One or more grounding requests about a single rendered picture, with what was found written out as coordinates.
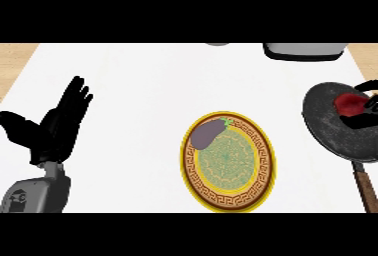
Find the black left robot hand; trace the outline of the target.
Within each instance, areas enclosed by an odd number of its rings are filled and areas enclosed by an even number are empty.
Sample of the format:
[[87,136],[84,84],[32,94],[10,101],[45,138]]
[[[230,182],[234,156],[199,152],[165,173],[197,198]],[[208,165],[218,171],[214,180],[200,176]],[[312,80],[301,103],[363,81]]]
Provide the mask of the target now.
[[39,123],[10,111],[0,111],[0,126],[8,140],[29,149],[30,165],[47,161],[61,163],[69,158],[91,99],[84,79],[75,76],[57,106],[48,110]]

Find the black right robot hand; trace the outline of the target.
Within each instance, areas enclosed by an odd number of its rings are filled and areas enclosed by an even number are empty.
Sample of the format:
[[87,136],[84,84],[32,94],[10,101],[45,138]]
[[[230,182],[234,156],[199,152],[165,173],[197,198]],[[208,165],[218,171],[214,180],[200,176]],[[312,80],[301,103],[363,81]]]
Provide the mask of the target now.
[[[360,92],[378,90],[378,80],[369,80],[358,84],[354,89]],[[339,116],[342,123],[351,129],[378,126],[378,94],[374,94],[363,105],[363,113],[354,116]]]

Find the red fruit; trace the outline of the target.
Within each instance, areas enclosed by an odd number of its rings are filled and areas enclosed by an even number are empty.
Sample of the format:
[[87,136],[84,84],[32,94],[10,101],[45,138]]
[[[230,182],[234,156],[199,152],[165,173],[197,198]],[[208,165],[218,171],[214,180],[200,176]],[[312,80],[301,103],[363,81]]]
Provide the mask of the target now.
[[364,112],[364,104],[369,98],[352,93],[341,94],[333,100],[333,106],[339,116],[352,117]]

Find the dark grey frying pan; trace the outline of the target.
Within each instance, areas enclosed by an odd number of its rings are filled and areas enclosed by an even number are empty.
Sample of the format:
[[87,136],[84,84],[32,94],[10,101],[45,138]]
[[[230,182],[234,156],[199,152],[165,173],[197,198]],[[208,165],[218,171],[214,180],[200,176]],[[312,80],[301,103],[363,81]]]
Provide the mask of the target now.
[[360,92],[354,87],[336,82],[314,85],[304,96],[301,114],[318,144],[351,162],[364,211],[378,213],[378,196],[363,168],[364,163],[378,163],[378,126],[351,129],[342,123],[333,106],[335,98],[343,93],[370,98],[367,91]]

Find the yellow patterned plate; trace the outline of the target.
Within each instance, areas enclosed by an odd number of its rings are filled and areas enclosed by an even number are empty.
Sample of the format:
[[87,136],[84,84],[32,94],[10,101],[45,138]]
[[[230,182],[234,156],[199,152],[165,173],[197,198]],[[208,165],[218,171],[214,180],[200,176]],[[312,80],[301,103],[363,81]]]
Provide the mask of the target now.
[[[203,150],[190,143],[199,125],[225,117],[227,129]],[[243,115],[218,111],[191,124],[180,147],[180,169],[197,202],[215,212],[249,212],[268,197],[276,179],[276,157],[262,129]]]

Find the grey appliance with black rim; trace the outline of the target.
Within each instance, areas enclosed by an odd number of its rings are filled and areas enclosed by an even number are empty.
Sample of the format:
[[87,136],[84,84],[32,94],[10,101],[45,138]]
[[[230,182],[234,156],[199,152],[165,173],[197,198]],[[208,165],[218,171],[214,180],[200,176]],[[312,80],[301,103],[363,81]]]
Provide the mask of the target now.
[[336,60],[346,43],[264,43],[264,54],[270,59],[299,62]]

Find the purple eggplant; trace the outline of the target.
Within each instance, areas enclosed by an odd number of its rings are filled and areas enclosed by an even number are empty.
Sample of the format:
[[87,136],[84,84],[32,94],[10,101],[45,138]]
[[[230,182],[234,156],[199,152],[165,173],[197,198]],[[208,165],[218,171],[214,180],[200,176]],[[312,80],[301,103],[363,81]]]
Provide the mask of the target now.
[[209,146],[215,137],[227,129],[230,123],[231,120],[222,117],[196,127],[190,135],[190,143],[196,150],[203,150]]

